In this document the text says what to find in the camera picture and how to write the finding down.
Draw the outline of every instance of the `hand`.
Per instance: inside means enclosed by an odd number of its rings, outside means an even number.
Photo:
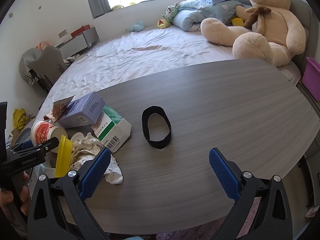
[[[29,180],[29,176],[28,174],[26,174],[25,172],[23,173],[23,180],[25,182],[27,182]],[[20,199],[23,202],[22,206],[21,206],[21,211],[23,214],[25,214],[26,216],[29,213],[29,207],[30,207],[30,203],[31,203],[31,199],[30,199],[30,191],[29,188],[27,186],[23,186],[21,193],[20,193]],[[14,218],[8,208],[8,204],[13,202],[13,194],[11,191],[9,190],[1,190],[0,191],[0,207],[2,208],[4,214],[6,215],[7,219],[10,222],[13,222]]]

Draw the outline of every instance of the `table top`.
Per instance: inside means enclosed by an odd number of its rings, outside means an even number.
[[[177,68],[98,93],[132,124],[130,138],[114,153],[123,183],[103,179],[86,200],[112,233],[169,232],[225,216],[234,201],[209,164],[212,148],[256,177],[283,177],[320,128],[299,90],[258,59]],[[164,150],[143,136],[141,115],[149,106],[161,106],[171,122]]]

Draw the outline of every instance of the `large beige teddy bear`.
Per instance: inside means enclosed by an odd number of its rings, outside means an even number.
[[[301,54],[306,45],[305,30],[289,11],[290,0],[250,0],[254,7],[268,7],[270,14],[259,15],[252,32],[244,27],[227,27],[215,18],[201,23],[201,33],[210,42],[233,46],[235,58],[262,58],[278,67]],[[252,9],[237,6],[236,15],[246,21]]]

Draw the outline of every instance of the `bed sheet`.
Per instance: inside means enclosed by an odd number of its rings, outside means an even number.
[[[50,90],[36,120],[62,98],[75,95],[75,100],[138,77],[228,59],[234,59],[232,48],[209,43],[201,32],[187,33],[170,26],[127,33],[96,44],[76,60]]]

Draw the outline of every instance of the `red and white paper cup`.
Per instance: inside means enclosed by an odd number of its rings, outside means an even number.
[[[65,135],[68,138],[66,130],[62,127],[48,123],[44,120],[37,121],[31,129],[31,141],[34,146],[45,142],[53,137],[57,137],[60,141],[61,135]],[[58,148],[52,150],[54,153],[58,153]]]

